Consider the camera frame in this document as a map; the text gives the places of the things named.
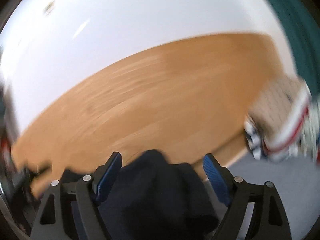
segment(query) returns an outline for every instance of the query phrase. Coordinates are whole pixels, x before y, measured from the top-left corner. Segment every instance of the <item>black cloth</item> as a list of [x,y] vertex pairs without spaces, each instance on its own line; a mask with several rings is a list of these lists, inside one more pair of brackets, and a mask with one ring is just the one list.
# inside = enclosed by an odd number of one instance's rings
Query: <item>black cloth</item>
[[[81,176],[67,171],[61,182]],[[99,211],[113,240],[198,240],[218,225],[191,165],[168,164],[157,150],[144,152],[121,169]]]

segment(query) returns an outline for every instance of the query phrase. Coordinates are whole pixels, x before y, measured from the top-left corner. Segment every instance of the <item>blue gripper pad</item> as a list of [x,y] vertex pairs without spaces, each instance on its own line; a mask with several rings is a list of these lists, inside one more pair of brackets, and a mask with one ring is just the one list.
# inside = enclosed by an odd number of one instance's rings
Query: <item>blue gripper pad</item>
[[229,189],[224,179],[220,175],[217,168],[214,166],[209,156],[204,156],[202,160],[202,165],[205,174],[207,175],[210,184],[216,193],[219,201],[228,207],[232,201],[229,193]]
[[122,156],[119,152],[113,152],[105,165],[99,166],[92,174],[93,200],[97,205],[106,201],[111,188],[118,177],[122,166]]

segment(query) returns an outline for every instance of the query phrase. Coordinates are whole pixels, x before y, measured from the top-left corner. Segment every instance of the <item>white wall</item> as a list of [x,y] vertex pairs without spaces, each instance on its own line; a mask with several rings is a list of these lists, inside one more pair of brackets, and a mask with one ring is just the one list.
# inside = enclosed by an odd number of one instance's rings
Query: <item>white wall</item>
[[222,32],[270,34],[286,71],[295,73],[266,0],[23,0],[0,34],[0,70],[18,132],[68,89],[122,58]]

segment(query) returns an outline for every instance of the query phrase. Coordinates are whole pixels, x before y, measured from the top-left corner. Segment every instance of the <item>teal curtain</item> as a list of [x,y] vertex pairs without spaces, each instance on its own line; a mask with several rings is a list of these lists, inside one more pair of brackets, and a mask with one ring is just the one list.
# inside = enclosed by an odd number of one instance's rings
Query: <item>teal curtain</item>
[[320,91],[320,28],[300,0],[269,0],[278,14],[294,55],[298,75],[313,96]]

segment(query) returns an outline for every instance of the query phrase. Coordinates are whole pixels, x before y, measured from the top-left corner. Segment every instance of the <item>dark fabric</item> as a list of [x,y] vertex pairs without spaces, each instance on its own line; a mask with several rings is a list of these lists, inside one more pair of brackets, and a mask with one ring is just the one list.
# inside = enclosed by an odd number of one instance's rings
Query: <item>dark fabric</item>
[[191,165],[168,164],[157,150],[121,169],[99,211],[113,240],[203,239],[218,224]]
[[320,28],[300,0],[269,0],[285,30],[296,62],[313,96],[320,92]]
[[62,177],[60,179],[60,183],[70,183],[75,182],[81,179],[86,174],[78,174],[74,173],[71,170],[64,170]]

